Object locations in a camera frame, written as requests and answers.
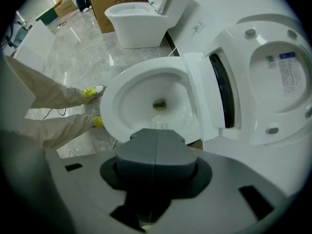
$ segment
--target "sneaker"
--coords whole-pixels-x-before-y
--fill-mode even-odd
[[[101,96],[106,89],[104,85],[96,85],[93,88],[82,89],[82,94],[85,100],[85,104],[88,104],[92,99]]]
[[[101,127],[104,128],[104,124],[102,122],[101,117],[93,116],[93,127]]]

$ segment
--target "marble floor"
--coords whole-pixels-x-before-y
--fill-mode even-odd
[[[57,25],[67,21],[60,29]],[[56,19],[48,28],[56,36],[43,73],[66,86],[79,89],[96,84],[109,84],[118,74],[130,66],[144,60],[165,57],[171,49],[164,39],[158,48],[124,49],[115,32],[102,34],[92,10],[81,13],[74,11],[63,18]],[[68,108],[63,117],[73,114],[94,114],[99,112],[100,98],[87,105]],[[43,119],[49,109],[30,109],[27,118]],[[53,109],[48,118],[62,117]],[[115,139],[105,129],[91,129],[59,148],[61,158],[88,155],[112,148]]]

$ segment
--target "beige pants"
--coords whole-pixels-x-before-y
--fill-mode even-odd
[[[10,66],[21,81],[36,96],[31,108],[62,109],[82,105],[81,90],[67,88],[44,74],[8,57]],[[92,115],[72,115],[45,120],[24,119],[19,133],[29,136],[43,147],[57,149],[93,127]]]

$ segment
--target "white toilet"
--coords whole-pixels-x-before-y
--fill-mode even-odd
[[[237,24],[203,53],[147,60],[118,75],[102,97],[101,117],[120,142],[142,128],[175,130],[186,144],[217,136],[252,145],[291,141],[311,127],[311,53],[283,24]]]
[[[126,49],[159,47],[167,29],[176,25],[190,0],[149,0],[108,8],[119,44]]]

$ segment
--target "power outlet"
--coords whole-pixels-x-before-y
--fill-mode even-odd
[[[198,28],[196,29],[196,31],[199,33],[204,27],[205,27],[205,25],[202,22],[199,22]]]

